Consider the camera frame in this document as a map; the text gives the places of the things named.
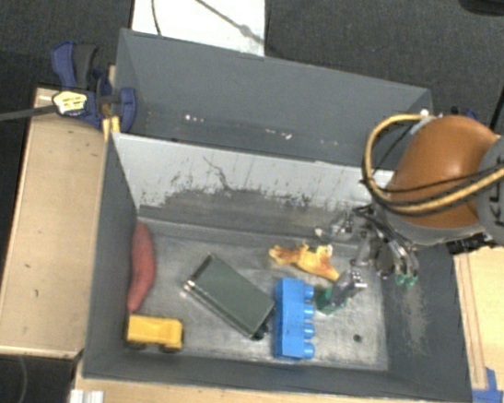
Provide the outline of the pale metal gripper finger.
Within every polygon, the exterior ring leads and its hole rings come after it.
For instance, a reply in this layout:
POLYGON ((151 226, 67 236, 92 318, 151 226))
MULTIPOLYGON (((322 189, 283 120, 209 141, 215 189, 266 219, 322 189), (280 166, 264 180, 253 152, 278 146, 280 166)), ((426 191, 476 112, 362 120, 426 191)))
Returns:
POLYGON ((342 211, 326 225, 314 228, 312 241, 315 245, 329 246, 341 238, 349 238, 354 229, 354 222, 354 214, 351 211, 342 211))
POLYGON ((361 291, 367 289, 360 270, 349 268, 332 286, 330 303, 333 307, 342 307, 361 291))

